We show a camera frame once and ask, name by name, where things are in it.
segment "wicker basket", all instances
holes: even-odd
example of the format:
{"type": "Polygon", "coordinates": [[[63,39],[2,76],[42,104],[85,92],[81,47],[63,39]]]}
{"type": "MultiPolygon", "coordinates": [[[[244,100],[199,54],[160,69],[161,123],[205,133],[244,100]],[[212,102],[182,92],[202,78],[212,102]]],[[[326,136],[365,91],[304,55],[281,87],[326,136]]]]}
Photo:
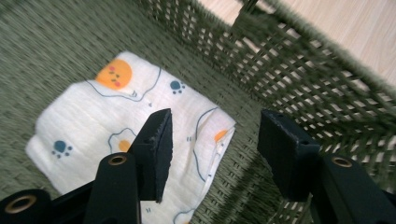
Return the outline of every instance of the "wicker basket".
{"type": "Polygon", "coordinates": [[[221,106],[233,141],[191,223],[310,222],[282,202],[256,146],[260,110],[294,118],[322,145],[396,187],[395,90],[273,0],[246,1],[230,27],[194,0],[1,1],[0,198],[58,193],[24,146],[40,112],[71,83],[128,49],[221,106]]]}

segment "beige surface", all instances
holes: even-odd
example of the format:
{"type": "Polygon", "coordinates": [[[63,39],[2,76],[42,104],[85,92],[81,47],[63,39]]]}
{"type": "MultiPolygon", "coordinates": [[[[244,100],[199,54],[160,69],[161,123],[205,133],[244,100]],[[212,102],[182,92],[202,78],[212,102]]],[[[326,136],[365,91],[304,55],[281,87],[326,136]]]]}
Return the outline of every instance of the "beige surface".
{"type": "MultiPolygon", "coordinates": [[[[233,24],[241,5],[232,0],[200,0],[233,24]]],[[[396,86],[396,1],[282,0],[356,59],[396,86]]]]}

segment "blue paw print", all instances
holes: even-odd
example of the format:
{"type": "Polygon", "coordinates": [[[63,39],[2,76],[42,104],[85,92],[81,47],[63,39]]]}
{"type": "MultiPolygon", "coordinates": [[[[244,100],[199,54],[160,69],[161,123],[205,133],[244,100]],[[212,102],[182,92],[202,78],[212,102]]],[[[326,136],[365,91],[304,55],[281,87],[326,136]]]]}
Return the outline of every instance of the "blue paw print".
{"type": "Polygon", "coordinates": [[[185,89],[186,86],[184,86],[184,84],[182,82],[178,82],[178,81],[173,81],[171,82],[171,88],[173,90],[173,93],[181,93],[181,89],[185,89]]]}
{"type": "Polygon", "coordinates": [[[53,149],[52,155],[56,155],[56,157],[60,159],[62,155],[70,156],[69,151],[71,151],[73,148],[68,147],[64,141],[56,141],[53,144],[53,149]]]}

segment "white muslin cloth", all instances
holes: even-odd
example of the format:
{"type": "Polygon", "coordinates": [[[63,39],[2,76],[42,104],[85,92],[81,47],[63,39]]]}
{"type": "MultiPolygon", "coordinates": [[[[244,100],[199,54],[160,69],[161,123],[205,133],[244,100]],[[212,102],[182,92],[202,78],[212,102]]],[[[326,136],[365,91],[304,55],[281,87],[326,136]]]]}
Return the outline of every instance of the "white muslin cloth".
{"type": "Polygon", "coordinates": [[[26,153],[65,194],[93,181],[99,161],[128,150],[149,115],[165,108],[173,115],[173,159],[163,201],[141,202],[142,221],[186,223],[210,188],[235,122],[131,52],[119,54],[95,80],[71,85],[48,106],[26,153]]]}

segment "orange sun print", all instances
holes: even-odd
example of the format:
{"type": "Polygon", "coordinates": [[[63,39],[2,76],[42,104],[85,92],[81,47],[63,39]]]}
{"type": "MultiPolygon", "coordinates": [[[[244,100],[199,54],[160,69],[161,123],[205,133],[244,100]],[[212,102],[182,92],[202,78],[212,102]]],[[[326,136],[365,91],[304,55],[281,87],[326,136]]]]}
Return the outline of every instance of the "orange sun print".
{"type": "Polygon", "coordinates": [[[131,66],[120,59],[115,59],[110,62],[96,77],[96,81],[100,84],[116,91],[128,85],[131,79],[131,66]]]}

